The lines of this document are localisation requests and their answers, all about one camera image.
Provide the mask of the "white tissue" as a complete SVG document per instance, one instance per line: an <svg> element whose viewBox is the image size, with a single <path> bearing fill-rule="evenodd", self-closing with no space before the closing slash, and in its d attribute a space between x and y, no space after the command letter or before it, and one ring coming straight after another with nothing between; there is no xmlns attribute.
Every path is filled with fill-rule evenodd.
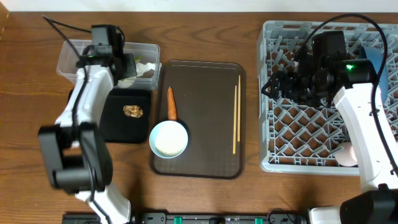
<svg viewBox="0 0 398 224"><path fill-rule="evenodd" d="M154 63L136 63L136 72L137 75L135 77L130 77L130 78L125 78L122 79L120 81L118 81L117 87L119 88L130 88L133 83L140 78L141 76L143 76L144 73L150 71L150 70L154 70L155 69L155 64Z"/></svg>

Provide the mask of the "brown food scrap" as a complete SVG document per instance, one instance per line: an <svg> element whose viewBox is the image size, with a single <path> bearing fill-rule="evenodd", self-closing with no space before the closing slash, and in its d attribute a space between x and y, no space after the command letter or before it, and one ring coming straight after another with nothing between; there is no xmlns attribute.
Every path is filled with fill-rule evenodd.
<svg viewBox="0 0 398 224"><path fill-rule="evenodd" d="M144 114L143 109L139 105L125 105L123 112L126 116L133 118L141 118Z"/></svg>

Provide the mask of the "pink cup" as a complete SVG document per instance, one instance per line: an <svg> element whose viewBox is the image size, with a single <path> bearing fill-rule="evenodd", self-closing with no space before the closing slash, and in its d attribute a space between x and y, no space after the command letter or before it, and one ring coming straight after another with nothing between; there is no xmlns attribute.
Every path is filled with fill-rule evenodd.
<svg viewBox="0 0 398 224"><path fill-rule="evenodd" d="M351 142L343 142L339 147L341 149L335 153L335 159L340 165L345 167L358 165L356 154Z"/></svg>

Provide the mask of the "large blue plate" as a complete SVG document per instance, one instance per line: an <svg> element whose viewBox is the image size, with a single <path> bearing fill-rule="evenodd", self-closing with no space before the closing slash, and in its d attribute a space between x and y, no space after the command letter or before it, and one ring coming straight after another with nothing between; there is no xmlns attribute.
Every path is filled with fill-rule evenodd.
<svg viewBox="0 0 398 224"><path fill-rule="evenodd" d="M361 47L359 49L359 55L358 58L360 59L368 59L374 69L375 72L378 73L381 63L382 63L382 59L383 59L383 53L374 47ZM382 102L385 103L387 100L387 96L388 96L388 72L387 72L387 66L385 65L379 80L379 87L381 89L381 99Z"/></svg>

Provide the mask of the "light blue rice bowl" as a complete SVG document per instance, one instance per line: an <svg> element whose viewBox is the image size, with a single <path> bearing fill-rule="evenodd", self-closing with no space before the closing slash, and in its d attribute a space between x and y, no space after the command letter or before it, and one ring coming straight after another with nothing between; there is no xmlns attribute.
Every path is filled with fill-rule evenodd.
<svg viewBox="0 0 398 224"><path fill-rule="evenodd" d="M188 133L176 121L163 121L150 132L149 146L152 152L163 159L179 156L188 145Z"/></svg>

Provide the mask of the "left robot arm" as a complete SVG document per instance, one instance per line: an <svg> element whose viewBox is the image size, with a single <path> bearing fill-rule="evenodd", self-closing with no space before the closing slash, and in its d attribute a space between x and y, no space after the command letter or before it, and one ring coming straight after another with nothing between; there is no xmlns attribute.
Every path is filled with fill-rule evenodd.
<svg viewBox="0 0 398 224"><path fill-rule="evenodd" d="M131 223L130 201L112 182L113 164L99 125L109 92L134 70L124 54L124 34L114 25L93 25L92 43L78 55L68 104L38 139L50 185L86 202L101 223Z"/></svg>

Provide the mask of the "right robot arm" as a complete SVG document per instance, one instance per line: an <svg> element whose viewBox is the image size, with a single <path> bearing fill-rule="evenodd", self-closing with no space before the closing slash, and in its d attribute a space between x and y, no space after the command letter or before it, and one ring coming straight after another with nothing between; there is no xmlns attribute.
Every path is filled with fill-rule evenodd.
<svg viewBox="0 0 398 224"><path fill-rule="evenodd" d="M348 130L362 193L340 206L312 208L309 223L397 223L397 143L379 88L381 71L368 59L350 59L341 30L312 37L297 51L297 72L275 72L262 87L269 98L318 106L333 103Z"/></svg>

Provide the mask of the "grey dishwasher rack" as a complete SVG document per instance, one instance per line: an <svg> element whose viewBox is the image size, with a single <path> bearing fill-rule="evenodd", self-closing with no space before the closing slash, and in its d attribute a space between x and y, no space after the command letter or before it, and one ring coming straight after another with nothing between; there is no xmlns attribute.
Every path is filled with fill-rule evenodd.
<svg viewBox="0 0 398 224"><path fill-rule="evenodd" d="M294 53L321 22L266 21L257 40L259 82L259 165L266 172L358 176L356 166L339 165L334 155L339 144L349 141L343 119L334 105L312 108L292 100L273 100L261 93L274 72L293 72ZM389 79L384 103L387 119L397 140L397 24L379 24L387 37L386 61ZM371 24L331 22L317 31L342 30L346 51L357 57L360 47L383 53L379 32Z"/></svg>

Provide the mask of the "clear plastic bin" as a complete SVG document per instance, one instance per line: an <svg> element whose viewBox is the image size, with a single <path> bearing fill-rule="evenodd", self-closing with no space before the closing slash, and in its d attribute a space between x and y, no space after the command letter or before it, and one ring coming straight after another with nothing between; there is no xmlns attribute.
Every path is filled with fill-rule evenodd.
<svg viewBox="0 0 398 224"><path fill-rule="evenodd" d="M160 62L160 48L155 44L143 44L135 42L127 42L124 45L124 53L132 53L134 57L141 56L140 63L146 64L148 62L155 64L155 69L150 70L138 78L133 85L132 89L139 90L156 90L158 87L159 74L161 69ZM76 82L76 63L78 57L75 55L73 49L67 42L64 42L60 51L60 56L57 65L57 73L70 82Z"/></svg>

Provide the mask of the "left wooden chopstick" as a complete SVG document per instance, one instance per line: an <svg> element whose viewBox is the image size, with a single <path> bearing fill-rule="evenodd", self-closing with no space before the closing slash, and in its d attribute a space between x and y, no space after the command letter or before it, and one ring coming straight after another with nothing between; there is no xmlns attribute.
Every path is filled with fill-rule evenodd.
<svg viewBox="0 0 398 224"><path fill-rule="evenodd" d="M236 153L236 129L237 129L237 86L234 87L234 120L233 120L233 154Z"/></svg>

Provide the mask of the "wooden chopstick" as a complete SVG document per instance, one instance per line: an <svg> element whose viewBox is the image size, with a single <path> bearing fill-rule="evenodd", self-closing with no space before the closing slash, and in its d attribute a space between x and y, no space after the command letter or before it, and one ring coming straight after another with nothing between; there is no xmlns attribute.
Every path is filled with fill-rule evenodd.
<svg viewBox="0 0 398 224"><path fill-rule="evenodd" d="M233 120L233 154L236 153L236 129L237 129L237 86L234 87L234 120Z"/></svg>
<svg viewBox="0 0 398 224"><path fill-rule="evenodd" d="M241 141L241 76L238 76L238 127L237 127L237 141Z"/></svg>

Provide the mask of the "right wooden chopstick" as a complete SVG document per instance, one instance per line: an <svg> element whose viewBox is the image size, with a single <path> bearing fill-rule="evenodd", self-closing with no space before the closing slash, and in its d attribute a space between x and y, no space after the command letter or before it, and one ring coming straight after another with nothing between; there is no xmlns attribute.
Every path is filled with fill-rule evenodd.
<svg viewBox="0 0 398 224"><path fill-rule="evenodd" d="M241 76L238 76L238 127L237 127L237 141L241 141Z"/></svg>

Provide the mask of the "black plastic bin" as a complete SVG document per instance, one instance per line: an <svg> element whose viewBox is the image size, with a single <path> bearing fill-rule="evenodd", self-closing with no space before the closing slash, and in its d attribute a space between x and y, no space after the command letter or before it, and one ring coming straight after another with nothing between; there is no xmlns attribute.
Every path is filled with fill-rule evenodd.
<svg viewBox="0 0 398 224"><path fill-rule="evenodd" d="M105 147L107 142L139 144L146 140L149 129L151 93L145 90L112 89L109 93L100 89L85 90L78 100L78 111L88 105L88 119L81 120L79 128L60 128L57 141L62 148L74 142L83 147ZM141 118L126 116L125 105L139 105Z"/></svg>

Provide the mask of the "orange carrot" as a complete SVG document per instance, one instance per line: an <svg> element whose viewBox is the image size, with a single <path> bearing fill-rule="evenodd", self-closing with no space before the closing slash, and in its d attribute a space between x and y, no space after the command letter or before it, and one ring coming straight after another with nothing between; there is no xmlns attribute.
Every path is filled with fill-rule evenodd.
<svg viewBox="0 0 398 224"><path fill-rule="evenodd" d="M177 108L175 105L174 92L171 86L167 90L167 103L168 103L168 119L171 121L176 121Z"/></svg>

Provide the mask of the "dark brown serving tray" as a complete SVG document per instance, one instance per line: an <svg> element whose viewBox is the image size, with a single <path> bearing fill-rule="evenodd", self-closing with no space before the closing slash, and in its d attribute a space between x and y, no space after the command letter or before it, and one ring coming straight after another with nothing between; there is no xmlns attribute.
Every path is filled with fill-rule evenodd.
<svg viewBox="0 0 398 224"><path fill-rule="evenodd" d="M241 141L233 154L234 87L241 76ZM177 118L188 132L181 155L151 155L159 175L234 179L244 168L246 72L236 63L171 60L160 75L156 123L167 119L167 90L172 87Z"/></svg>

